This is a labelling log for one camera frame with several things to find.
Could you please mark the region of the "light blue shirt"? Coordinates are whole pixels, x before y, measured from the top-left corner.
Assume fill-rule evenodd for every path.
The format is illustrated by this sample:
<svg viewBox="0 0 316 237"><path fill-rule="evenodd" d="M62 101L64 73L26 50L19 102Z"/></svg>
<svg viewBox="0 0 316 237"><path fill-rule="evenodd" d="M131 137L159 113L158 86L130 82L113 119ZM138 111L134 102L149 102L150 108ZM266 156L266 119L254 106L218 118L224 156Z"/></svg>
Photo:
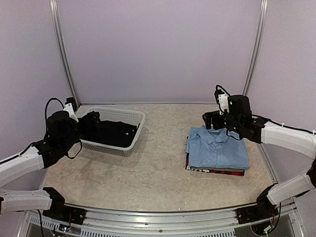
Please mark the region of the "light blue shirt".
<svg viewBox="0 0 316 237"><path fill-rule="evenodd" d="M244 139L234 132L192 127L187 138L188 165L194 168L249 169Z"/></svg>

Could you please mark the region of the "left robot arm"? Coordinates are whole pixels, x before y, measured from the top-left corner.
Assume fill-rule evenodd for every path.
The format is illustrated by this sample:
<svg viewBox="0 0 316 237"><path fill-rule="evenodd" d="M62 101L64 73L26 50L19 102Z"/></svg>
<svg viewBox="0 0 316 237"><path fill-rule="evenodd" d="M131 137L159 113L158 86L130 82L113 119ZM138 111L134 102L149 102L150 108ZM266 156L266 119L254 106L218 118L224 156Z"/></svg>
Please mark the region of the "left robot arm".
<svg viewBox="0 0 316 237"><path fill-rule="evenodd" d="M47 169L61 158L81 137L96 131L100 114L92 111L81 118L72 118L67 111L57 111L46 120L44 139L31 143L24 151L0 162L0 185L20 178L33 171ZM63 220L69 215L65 199L54 188L35 191L0 190L0 212L43 210Z"/></svg>

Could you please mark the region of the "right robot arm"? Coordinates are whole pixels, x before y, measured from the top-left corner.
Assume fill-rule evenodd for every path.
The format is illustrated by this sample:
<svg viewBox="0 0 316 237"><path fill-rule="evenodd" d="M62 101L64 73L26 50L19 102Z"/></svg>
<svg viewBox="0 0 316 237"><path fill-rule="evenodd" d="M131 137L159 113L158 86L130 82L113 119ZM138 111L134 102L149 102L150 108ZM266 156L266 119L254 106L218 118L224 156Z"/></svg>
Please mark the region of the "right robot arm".
<svg viewBox="0 0 316 237"><path fill-rule="evenodd" d="M269 118L253 115L249 98L244 95L215 94L219 109L205 113L202 118L206 128L225 128L236 133L240 139L258 144L276 145L316 158L316 133L289 127ZM257 198L252 214L257 219L268 215L272 207L282 201L299 197L316 187L316 164L308 171L280 184L266 188Z"/></svg>

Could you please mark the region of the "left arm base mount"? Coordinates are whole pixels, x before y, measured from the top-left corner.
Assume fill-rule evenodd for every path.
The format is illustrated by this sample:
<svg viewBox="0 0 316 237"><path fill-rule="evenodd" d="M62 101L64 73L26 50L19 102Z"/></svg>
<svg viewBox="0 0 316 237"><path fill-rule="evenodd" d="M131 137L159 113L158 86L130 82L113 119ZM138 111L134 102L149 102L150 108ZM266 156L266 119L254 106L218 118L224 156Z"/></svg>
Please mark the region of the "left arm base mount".
<svg viewBox="0 0 316 237"><path fill-rule="evenodd" d="M87 212L85 209L66 205L63 196L54 188L45 187L43 190L52 200L50 209L42 212L44 216L69 224L83 224Z"/></svg>

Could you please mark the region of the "white perforated plastic basket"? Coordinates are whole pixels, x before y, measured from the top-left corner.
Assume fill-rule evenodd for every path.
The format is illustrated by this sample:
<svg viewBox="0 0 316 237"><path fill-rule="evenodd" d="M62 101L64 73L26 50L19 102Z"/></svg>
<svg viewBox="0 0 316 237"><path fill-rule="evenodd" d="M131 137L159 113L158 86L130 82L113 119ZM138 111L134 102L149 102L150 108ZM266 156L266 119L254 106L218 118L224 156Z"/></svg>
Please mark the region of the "white perforated plastic basket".
<svg viewBox="0 0 316 237"><path fill-rule="evenodd" d="M81 106L76 115L83 117L90 112L100 114L100 127L81 138L83 147L123 157L130 156L146 115L141 111L101 106Z"/></svg>

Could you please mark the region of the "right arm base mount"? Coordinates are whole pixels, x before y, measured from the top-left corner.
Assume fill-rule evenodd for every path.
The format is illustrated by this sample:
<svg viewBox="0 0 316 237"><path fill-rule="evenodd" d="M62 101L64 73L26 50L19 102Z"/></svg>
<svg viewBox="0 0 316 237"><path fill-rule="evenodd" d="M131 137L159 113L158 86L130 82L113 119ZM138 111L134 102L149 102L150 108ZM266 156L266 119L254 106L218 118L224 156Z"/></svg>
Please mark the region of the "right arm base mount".
<svg viewBox="0 0 316 237"><path fill-rule="evenodd" d="M267 195L273 185L265 188L257 197L256 204L248 207L241 207L236 210L239 224L251 223L266 218L271 218L279 214L278 208L272 204Z"/></svg>

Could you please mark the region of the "black long sleeve shirt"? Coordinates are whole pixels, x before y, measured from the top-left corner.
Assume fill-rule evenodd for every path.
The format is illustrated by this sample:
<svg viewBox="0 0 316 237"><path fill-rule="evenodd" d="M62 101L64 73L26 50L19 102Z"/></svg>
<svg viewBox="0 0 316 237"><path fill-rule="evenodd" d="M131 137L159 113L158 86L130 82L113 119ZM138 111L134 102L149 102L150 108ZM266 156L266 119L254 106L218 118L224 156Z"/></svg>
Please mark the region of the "black long sleeve shirt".
<svg viewBox="0 0 316 237"><path fill-rule="evenodd" d="M104 120L98 130L83 135L82 140L103 145L127 148L131 145L138 127L122 121Z"/></svg>

